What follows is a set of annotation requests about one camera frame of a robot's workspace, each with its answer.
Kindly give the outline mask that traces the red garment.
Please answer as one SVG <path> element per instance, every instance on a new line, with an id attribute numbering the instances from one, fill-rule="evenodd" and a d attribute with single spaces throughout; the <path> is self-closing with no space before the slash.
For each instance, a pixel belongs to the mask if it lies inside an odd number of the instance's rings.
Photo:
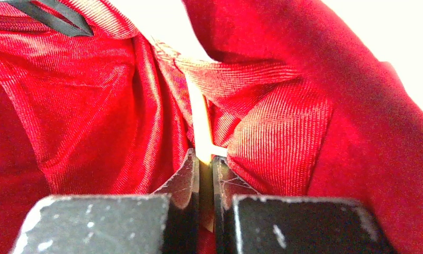
<path id="1" fill-rule="evenodd" d="M 146 194 L 214 143 L 263 194 L 362 201 L 423 253 L 423 112 L 321 1 L 62 1 L 68 37 L 0 3 L 0 253 L 50 194 Z"/>

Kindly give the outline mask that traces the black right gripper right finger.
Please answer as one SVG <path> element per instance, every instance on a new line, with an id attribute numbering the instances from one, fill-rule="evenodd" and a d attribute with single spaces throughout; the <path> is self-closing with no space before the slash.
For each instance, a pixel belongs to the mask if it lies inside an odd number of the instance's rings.
<path id="1" fill-rule="evenodd" d="M 394 253 L 356 200 L 262 195 L 224 157 L 212 170 L 217 253 Z"/>

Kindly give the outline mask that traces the yellow wooden hanger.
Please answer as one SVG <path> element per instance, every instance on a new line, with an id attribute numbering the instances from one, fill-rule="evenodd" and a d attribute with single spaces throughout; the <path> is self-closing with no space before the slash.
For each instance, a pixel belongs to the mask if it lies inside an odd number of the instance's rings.
<path id="1" fill-rule="evenodd" d="M 186 77 L 190 97 L 195 154 L 199 161 L 199 216 L 200 225 L 209 232 L 214 231 L 214 187 L 213 171 L 210 168 L 214 156 L 226 157 L 228 150 L 213 143 L 208 106 L 191 77 Z"/>

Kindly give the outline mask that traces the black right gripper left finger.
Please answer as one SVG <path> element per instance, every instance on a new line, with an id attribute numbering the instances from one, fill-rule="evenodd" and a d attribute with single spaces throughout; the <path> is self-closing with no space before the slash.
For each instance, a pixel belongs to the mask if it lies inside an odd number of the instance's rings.
<path id="1" fill-rule="evenodd" d="M 11 253 L 196 253 L 199 161 L 148 195 L 51 195 L 27 214 Z"/>

